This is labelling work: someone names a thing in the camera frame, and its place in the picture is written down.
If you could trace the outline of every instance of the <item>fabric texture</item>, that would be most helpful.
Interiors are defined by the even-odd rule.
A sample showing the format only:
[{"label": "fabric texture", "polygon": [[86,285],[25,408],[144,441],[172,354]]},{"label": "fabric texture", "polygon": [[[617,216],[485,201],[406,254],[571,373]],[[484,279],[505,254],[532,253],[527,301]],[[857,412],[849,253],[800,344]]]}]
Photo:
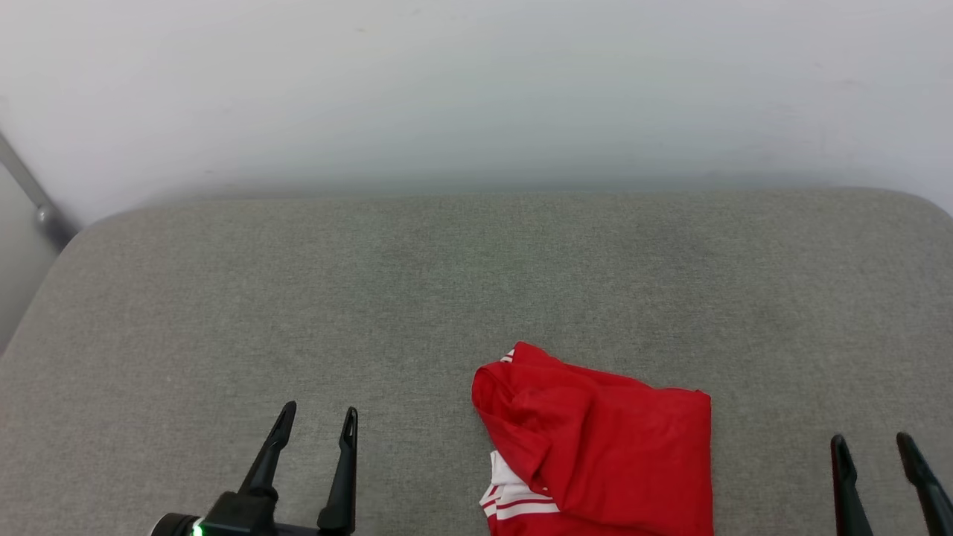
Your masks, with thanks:
[{"label": "fabric texture", "polygon": [[236,489],[284,402],[313,526],[360,412],[357,535],[486,536],[474,371],[515,340],[712,397],[715,531],[833,534],[841,432],[878,535],[953,487],[953,222],[871,190],[250,200],[92,226],[0,358],[3,532],[146,534]]},{"label": "fabric texture", "polygon": [[507,466],[559,511],[638,534],[711,536],[708,395],[566,365],[518,342],[477,370],[473,403]]},{"label": "fabric texture", "polygon": [[490,487],[480,498],[492,536],[641,536],[645,532],[606,526],[560,512],[552,497],[534,492],[493,451]]}]

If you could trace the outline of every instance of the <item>metal pole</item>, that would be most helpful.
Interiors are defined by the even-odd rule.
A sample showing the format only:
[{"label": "metal pole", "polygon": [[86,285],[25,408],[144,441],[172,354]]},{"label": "metal pole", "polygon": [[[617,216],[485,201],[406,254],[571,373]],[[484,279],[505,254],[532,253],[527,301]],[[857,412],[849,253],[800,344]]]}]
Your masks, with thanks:
[{"label": "metal pole", "polygon": [[63,217],[56,209],[50,197],[33,178],[30,169],[23,163],[20,156],[10,146],[7,139],[0,133],[0,164],[3,164],[13,180],[27,194],[30,201],[36,205],[36,223],[44,236],[61,250],[76,236],[76,228]]}]

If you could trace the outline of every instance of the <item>gray cushion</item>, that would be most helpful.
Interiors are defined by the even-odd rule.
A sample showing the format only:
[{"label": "gray cushion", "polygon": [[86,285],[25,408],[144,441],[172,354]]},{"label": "gray cushion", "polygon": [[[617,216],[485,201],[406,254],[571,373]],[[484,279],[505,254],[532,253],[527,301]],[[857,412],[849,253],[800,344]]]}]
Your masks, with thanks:
[{"label": "gray cushion", "polygon": [[9,534],[145,534],[235,489],[287,400],[312,526],[348,405],[358,534],[487,533],[474,371],[517,340],[713,399],[719,534],[833,534],[843,432],[877,534],[953,488],[953,224],[872,190],[231,201],[93,226],[0,361]]}]

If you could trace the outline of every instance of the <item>folded red shirt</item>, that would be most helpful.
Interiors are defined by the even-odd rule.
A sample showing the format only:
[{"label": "folded red shirt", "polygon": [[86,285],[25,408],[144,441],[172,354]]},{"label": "folded red shirt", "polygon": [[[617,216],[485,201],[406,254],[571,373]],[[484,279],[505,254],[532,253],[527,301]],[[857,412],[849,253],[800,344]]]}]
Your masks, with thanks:
[{"label": "folded red shirt", "polygon": [[559,512],[661,536],[714,533],[708,395],[568,365],[520,342],[477,370],[473,403],[513,473]]}]

